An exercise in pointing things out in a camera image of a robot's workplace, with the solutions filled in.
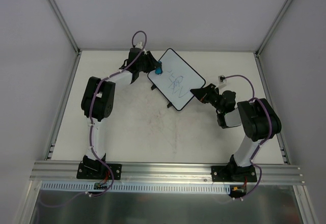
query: whiteboard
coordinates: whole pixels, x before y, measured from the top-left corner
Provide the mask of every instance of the whiteboard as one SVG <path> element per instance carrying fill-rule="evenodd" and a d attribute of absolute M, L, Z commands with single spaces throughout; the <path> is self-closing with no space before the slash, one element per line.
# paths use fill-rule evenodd
<path fill-rule="evenodd" d="M 171 48 L 159 61 L 162 62 L 162 74 L 157 75 L 153 70 L 148 78 L 176 110 L 180 111 L 194 97 L 190 89 L 202 88 L 206 81 Z"/>

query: handwritten drawing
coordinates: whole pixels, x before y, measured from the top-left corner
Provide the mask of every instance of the handwritten drawing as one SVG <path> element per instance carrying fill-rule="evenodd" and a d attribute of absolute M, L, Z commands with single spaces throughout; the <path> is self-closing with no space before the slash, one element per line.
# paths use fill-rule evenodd
<path fill-rule="evenodd" d="M 179 98 L 182 98 L 190 91 L 190 89 L 188 89 L 188 91 L 186 91 L 186 89 L 182 85 L 184 76 L 179 75 L 179 76 L 175 77 L 172 70 L 168 71 L 168 73 L 170 73 L 169 80 L 171 82 L 171 84 L 168 88 L 172 90 L 172 94 L 177 94 L 179 96 Z"/>

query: wall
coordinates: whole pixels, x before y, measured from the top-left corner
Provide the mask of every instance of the wall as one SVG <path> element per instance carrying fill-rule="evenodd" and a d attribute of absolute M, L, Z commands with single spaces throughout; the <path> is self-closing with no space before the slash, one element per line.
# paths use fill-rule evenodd
<path fill-rule="evenodd" d="M 326 0 L 295 0 L 262 63 L 291 162 L 302 166 L 320 223 L 326 223 Z"/>
<path fill-rule="evenodd" d="M 56 0 L 80 48 L 257 50 L 285 0 Z"/>
<path fill-rule="evenodd" d="M 46 0 L 0 3 L 0 215 L 11 223 L 75 54 Z"/>

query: blue eraser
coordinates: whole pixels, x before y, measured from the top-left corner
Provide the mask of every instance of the blue eraser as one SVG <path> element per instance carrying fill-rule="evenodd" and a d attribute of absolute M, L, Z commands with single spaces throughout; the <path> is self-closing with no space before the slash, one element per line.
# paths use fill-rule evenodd
<path fill-rule="evenodd" d="M 162 68 L 157 68 L 156 70 L 155 70 L 155 74 L 156 75 L 160 75 L 160 74 L 162 74 Z"/>

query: table surface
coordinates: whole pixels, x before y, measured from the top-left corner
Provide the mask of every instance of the table surface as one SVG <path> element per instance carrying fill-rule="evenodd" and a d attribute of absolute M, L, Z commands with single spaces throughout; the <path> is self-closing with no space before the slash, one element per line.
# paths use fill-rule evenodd
<path fill-rule="evenodd" d="M 163 51 L 152 52 L 159 59 Z M 217 85 L 219 75 L 242 74 L 254 85 L 256 97 L 264 90 L 252 53 L 178 52 L 206 85 Z M 80 103 L 91 76 L 106 77 L 122 65 L 128 51 L 83 51 L 57 137 L 52 160 L 81 160 L 88 148 L 88 127 Z M 227 163 L 245 135 L 243 128 L 222 129 L 210 104 L 192 99 L 182 110 L 167 108 L 167 100 L 144 73 L 133 84 L 115 93 L 108 120 L 106 160 L 122 162 Z M 236 92 L 236 101 L 251 98 L 242 78 L 230 78 L 221 92 Z M 269 140 L 256 163 L 283 164 L 277 138 Z"/>

